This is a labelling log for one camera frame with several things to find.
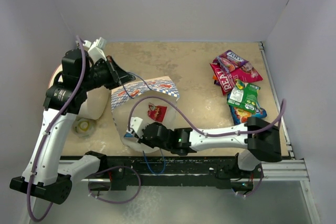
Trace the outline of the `small red candy packet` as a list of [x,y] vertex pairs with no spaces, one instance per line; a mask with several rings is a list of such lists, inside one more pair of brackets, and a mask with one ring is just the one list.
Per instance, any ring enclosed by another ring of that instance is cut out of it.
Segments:
[[153,103],[149,103],[148,106],[148,117],[156,122],[162,123],[167,111],[167,107],[154,105]]

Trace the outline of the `small blue snack packet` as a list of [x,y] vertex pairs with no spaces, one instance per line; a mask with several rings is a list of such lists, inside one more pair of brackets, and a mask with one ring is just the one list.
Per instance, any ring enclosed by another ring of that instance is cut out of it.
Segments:
[[134,135],[131,133],[125,133],[124,135],[124,138],[132,138],[132,137],[134,137]]

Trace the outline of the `blue checkered paper bag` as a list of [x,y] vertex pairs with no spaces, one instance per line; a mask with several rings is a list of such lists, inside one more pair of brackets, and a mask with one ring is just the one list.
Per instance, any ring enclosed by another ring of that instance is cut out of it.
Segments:
[[157,151],[161,152],[163,151],[163,148],[148,147],[145,144],[140,143],[136,137],[124,138],[124,135],[127,129],[129,129],[129,123],[132,117],[143,119],[145,126],[156,122],[148,117],[149,103],[167,107],[164,120],[161,124],[168,129],[173,129],[176,110],[172,106],[177,105],[179,98],[180,94],[177,86],[168,76],[147,80],[138,78],[138,80],[127,83],[111,91],[112,117],[122,144],[132,151],[142,154],[148,169],[154,175],[164,173],[166,159],[162,156],[163,167],[161,170],[157,170],[151,167],[147,155]]

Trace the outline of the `orange snack packet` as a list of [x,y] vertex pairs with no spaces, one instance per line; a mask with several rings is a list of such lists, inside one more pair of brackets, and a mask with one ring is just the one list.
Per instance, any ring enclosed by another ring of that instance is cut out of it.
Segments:
[[215,85],[218,85],[218,86],[220,85],[218,78],[215,75],[213,75],[212,79],[214,80]]

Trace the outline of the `blue snack wrapper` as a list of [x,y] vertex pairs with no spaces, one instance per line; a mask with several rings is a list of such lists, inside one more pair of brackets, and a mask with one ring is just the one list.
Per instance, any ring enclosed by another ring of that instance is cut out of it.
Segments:
[[252,114],[248,111],[242,110],[240,108],[237,108],[231,105],[229,105],[229,109],[230,109],[230,113],[231,113],[234,125],[246,123],[249,117],[256,117],[260,119],[267,117],[266,110],[264,108],[261,108],[258,102],[257,102],[255,114]]

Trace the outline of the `green snack packet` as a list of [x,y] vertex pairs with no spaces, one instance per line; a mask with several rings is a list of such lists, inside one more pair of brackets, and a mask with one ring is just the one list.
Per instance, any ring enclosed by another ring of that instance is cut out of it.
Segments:
[[228,96],[227,104],[255,114],[258,109],[259,90],[259,86],[237,79],[235,86]]

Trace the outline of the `pink snack packet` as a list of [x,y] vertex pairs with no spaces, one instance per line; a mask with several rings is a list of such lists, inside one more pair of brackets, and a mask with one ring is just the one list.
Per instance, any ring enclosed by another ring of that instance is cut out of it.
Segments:
[[223,95],[227,95],[232,91],[237,79],[245,83],[254,83],[263,80],[262,76],[250,62],[231,73],[225,73],[218,64],[210,63],[209,65],[213,70],[214,75],[218,78]]

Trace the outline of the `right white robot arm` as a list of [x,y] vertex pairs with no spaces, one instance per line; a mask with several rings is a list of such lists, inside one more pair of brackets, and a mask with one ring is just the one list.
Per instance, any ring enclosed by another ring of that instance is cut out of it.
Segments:
[[179,156],[214,148],[241,149],[233,166],[238,177],[246,177],[261,162],[282,160],[279,128],[256,117],[227,128],[174,130],[159,122],[149,124],[139,117],[132,117],[130,130],[139,143]]

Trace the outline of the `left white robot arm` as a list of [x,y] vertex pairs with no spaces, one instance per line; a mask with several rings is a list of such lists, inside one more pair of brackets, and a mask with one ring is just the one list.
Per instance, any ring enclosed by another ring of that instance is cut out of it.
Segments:
[[107,156],[94,151],[59,168],[65,141],[87,93],[100,87],[112,90],[135,80],[111,56],[94,62],[81,49],[66,52],[61,65],[62,81],[55,79],[46,91],[43,122],[32,157],[22,175],[10,181],[11,189],[58,205],[77,182],[92,174],[102,178],[108,172]]

